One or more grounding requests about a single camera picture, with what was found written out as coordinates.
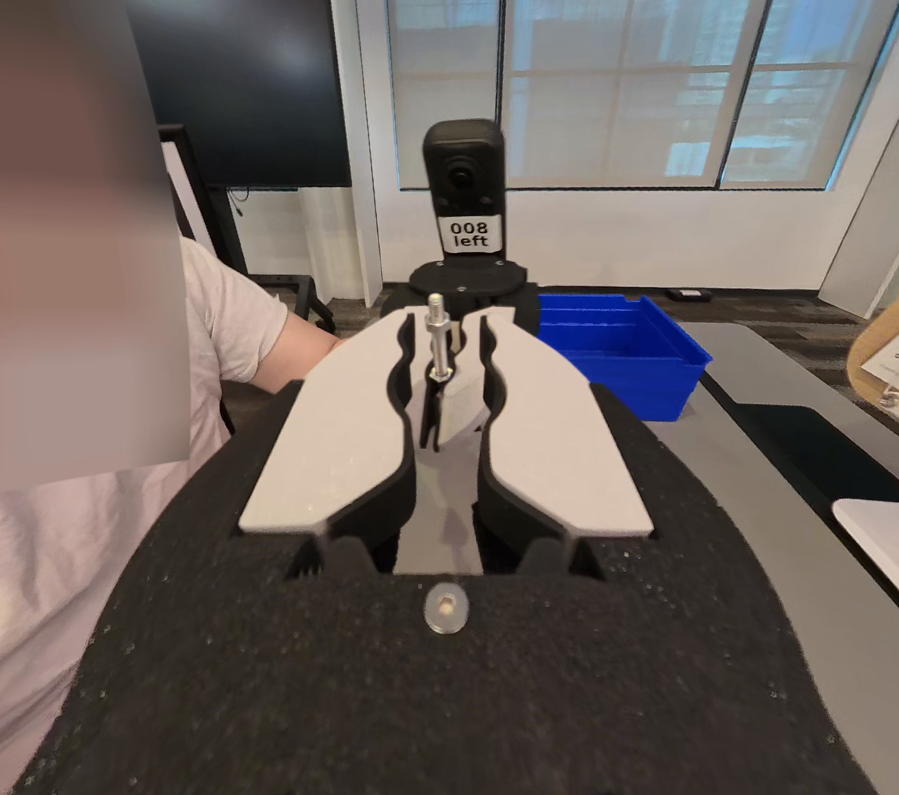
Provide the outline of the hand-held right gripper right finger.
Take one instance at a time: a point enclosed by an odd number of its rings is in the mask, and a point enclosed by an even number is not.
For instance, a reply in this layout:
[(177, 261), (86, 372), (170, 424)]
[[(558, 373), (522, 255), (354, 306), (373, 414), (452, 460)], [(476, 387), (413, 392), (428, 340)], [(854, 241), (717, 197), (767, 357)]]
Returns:
[(497, 314), (480, 321), (479, 355), (483, 569), (517, 571), (541, 550), (568, 568), (599, 542), (651, 541), (653, 520), (586, 376)]

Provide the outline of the glass window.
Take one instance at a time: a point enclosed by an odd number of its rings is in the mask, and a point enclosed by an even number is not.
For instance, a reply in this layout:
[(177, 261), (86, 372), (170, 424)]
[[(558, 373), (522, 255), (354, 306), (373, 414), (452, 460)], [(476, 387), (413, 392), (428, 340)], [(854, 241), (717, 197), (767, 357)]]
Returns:
[(398, 185), (444, 119), (520, 190), (823, 190), (897, 0), (387, 0)]

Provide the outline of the long thin silver bolt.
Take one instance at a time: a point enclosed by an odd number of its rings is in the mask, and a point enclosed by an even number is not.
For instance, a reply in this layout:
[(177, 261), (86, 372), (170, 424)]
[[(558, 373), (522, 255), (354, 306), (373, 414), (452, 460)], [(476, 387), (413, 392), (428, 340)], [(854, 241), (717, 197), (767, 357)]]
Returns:
[[(438, 312), (445, 312), (450, 319), (450, 315), (446, 309), (444, 296), (440, 293), (432, 293), (428, 296), (428, 311), (430, 306), (434, 306), (432, 310), (436, 310)], [(451, 337), (451, 320), (450, 325), (443, 329), (433, 329), (428, 330), (425, 326), (428, 334), (431, 337), (431, 350), (432, 350), (432, 369), (430, 371), (430, 378), (437, 380), (440, 384), (444, 384), (448, 382), (454, 372), (453, 366), (450, 361), (450, 337)]]

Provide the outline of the person's left forearm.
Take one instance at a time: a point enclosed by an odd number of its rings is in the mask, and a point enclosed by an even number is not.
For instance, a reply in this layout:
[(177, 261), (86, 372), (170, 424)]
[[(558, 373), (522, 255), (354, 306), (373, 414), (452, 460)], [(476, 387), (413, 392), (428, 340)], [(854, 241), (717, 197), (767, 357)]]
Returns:
[(305, 379), (342, 342), (333, 334), (289, 313), (278, 339), (259, 363), (250, 384), (277, 394), (290, 382)]

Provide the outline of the blue plastic bin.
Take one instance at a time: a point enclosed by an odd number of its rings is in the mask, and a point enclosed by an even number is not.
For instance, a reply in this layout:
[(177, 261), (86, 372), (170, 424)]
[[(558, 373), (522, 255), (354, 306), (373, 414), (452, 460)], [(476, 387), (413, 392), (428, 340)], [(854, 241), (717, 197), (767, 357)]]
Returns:
[(712, 356), (649, 297), (539, 295), (538, 338), (639, 419), (674, 422)]

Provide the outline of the white sign board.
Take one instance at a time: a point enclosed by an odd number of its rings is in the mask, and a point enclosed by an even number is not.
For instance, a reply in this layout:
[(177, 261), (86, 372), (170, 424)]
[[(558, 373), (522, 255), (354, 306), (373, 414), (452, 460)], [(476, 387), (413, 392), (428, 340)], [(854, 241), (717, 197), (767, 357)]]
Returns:
[(202, 245), (219, 261), (232, 266), (231, 252), (184, 125), (160, 124), (158, 136), (173, 194), (174, 213), (184, 238)]

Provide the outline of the large black monitor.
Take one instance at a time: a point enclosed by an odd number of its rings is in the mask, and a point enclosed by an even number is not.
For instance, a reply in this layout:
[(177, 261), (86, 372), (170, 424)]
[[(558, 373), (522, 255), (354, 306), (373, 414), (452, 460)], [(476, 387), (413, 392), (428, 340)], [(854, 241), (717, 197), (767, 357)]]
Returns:
[(159, 125), (209, 185), (348, 187), (331, 0), (124, 0)]

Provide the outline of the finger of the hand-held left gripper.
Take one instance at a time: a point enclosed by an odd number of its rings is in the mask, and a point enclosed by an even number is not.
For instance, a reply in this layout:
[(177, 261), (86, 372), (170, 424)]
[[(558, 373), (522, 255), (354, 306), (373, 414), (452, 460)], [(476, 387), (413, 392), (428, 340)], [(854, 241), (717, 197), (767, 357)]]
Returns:
[(433, 449), (440, 448), (440, 383), (427, 379), (422, 405), (420, 448), (425, 449), (431, 441)]
[(466, 429), (476, 426), (486, 408), (486, 371), (480, 355), (481, 319), (496, 315), (513, 321), (514, 313), (514, 307), (488, 307), (466, 314), (461, 321), (451, 322), (449, 356), (455, 362), (455, 370), (442, 391), (436, 451)]

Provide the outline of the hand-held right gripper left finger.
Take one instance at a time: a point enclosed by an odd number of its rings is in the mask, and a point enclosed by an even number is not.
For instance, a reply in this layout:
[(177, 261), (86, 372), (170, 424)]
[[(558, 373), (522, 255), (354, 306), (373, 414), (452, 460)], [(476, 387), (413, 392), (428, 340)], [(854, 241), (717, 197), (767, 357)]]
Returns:
[(242, 534), (354, 537), (376, 566), (397, 565), (416, 506), (406, 410), (415, 320), (395, 310), (310, 371), (240, 515)]

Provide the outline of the white document stand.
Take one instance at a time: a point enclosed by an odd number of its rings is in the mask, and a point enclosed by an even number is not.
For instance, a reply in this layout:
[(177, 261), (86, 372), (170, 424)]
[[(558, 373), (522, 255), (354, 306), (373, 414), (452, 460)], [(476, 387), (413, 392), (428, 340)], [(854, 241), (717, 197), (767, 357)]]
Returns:
[(898, 504), (843, 498), (833, 503), (832, 511), (840, 526), (897, 588)]

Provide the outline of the black monitor stand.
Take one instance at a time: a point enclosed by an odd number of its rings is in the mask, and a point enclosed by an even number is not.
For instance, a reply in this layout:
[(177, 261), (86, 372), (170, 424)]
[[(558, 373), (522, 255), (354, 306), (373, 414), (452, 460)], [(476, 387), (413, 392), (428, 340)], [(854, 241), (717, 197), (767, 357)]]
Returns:
[(321, 301), (314, 278), (309, 274), (251, 274), (247, 270), (243, 249), (234, 221), (229, 193), (221, 187), (208, 190), (208, 198), (218, 232), (210, 238), (221, 245), (217, 251), (219, 259), (247, 279), (268, 290), (286, 290), (294, 296), (294, 312), (302, 319), (309, 320), (316, 315), (316, 326), (331, 334), (336, 334), (336, 324), (331, 309)]

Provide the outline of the printed instruction sheet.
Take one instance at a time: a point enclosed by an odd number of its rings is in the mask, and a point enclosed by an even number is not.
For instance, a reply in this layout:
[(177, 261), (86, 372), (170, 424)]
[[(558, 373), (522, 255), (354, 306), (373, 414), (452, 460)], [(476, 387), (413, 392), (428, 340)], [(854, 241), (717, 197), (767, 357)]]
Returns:
[(860, 369), (887, 386), (898, 389), (898, 340), (882, 347)]

